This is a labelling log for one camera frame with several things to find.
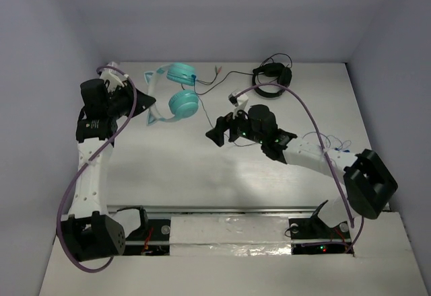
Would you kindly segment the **teal cat ear headphones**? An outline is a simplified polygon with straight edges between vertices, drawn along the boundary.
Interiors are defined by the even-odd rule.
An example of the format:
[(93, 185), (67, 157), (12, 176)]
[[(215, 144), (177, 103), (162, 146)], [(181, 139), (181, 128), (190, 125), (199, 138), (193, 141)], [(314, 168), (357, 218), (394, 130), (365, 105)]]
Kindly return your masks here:
[[(195, 85), (197, 80), (196, 70), (190, 65), (184, 63), (162, 65), (156, 71), (144, 73), (148, 96), (155, 97), (156, 85), (162, 76), (174, 83), (191, 87)], [(164, 118), (154, 103), (149, 108), (147, 125), (151, 126), (157, 122), (177, 122), (192, 117), (199, 109), (198, 95), (192, 89), (183, 89), (169, 99), (168, 107), (172, 117)]]

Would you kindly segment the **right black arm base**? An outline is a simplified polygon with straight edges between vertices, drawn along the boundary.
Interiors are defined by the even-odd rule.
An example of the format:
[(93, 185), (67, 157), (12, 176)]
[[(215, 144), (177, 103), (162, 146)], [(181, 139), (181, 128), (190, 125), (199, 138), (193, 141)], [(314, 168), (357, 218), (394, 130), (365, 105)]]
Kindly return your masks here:
[(321, 209), (328, 203), (322, 202), (310, 217), (288, 220), (284, 235), (290, 238), (293, 255), (352, 254), (350, 230), (342, 229), (347, 222), (329, 227), (318, 218)]

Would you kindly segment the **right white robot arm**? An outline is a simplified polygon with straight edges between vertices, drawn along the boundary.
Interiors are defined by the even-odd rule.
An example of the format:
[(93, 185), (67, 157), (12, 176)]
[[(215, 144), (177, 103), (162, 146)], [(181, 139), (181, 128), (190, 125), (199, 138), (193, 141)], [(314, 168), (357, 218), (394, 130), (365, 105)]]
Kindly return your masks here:
[(221, 116), (206, 137), (217, 146), (225, 140), (248, 139), (261, 146), (273, 161), (300, 166), (329, 176), (341, 185), (339, 198), (322, 202), (310, 225), (318, 237), (327, 237), (340, 223), (363, 217), (377, 219), (398, 188), (379, 155), (370, 149), (361, 153), (325, 150), (278, 127), (275, 114), (265, 105), (252, 106)]

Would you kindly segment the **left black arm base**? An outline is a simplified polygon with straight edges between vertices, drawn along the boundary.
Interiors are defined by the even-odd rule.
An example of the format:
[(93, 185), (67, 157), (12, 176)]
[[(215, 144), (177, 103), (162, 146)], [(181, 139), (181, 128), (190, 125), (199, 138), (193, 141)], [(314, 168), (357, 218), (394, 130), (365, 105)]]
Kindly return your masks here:
[(113, 216), (125, 231), (124, 256), (169, 256), (169, 218), (148, 217), (143, 206), (118, 209)]

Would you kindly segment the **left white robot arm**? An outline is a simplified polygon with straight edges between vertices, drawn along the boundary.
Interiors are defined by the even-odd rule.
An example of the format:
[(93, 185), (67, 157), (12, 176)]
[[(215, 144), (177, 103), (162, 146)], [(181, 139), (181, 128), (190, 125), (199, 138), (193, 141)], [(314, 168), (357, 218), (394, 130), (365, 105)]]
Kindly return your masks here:
[[(79, 113), (76, 140), (79, 169), (57, 212), (57, 236), (67, 257), (82, 262), (120, 256), (127, 233), (108, 214), (106, 181), (116, 137), (124, 130), (117, 121), (133, 117), (152, 107), (155, 98), (139, 91), (130, 80), (119, 82), (113, 91), (108, 80), (91, 79), (80, 85), (84, 106)], [(71, 207), (64, 202), (71, 197)]]

